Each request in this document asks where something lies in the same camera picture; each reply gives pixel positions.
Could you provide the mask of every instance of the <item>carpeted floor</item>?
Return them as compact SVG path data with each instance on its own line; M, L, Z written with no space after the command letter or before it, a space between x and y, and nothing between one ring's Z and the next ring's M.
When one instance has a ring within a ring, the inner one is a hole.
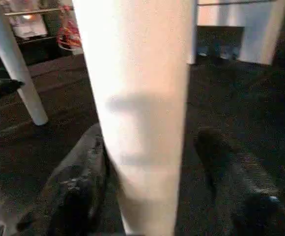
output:
M88 78L84 76L86 69L66 65L42 73L44 68L45 64L34 66L33 70L40 70L35 83L83 74L80 84L66 90L67 96L75 94L78 105L71 103L69 110L49 112L50 122L45 127L26 123L21 132L10 129L0 135L0 183L7 196L2 216L5 220L16 220L15 213L30 204L52 169L97 122ZM49 110L52 103L61 103L56 96L40 96ZM200 59L191 67L176 235L218 235L211 195L193 147L193 137L203 126L220 128L238 138L285 190L285 71L210 59ZM112 184L103 213L101 232L123 231Z

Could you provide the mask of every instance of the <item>cable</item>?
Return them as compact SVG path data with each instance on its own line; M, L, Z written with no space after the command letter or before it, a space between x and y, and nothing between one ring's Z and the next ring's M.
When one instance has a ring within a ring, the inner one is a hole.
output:
M59 8L61 27L59 28L57 34L58 46L68 51L75 51L76 49L72 47L81 48L82 45L78 28L75 26L75 23L70 15L71 7L67 5L60 5Z

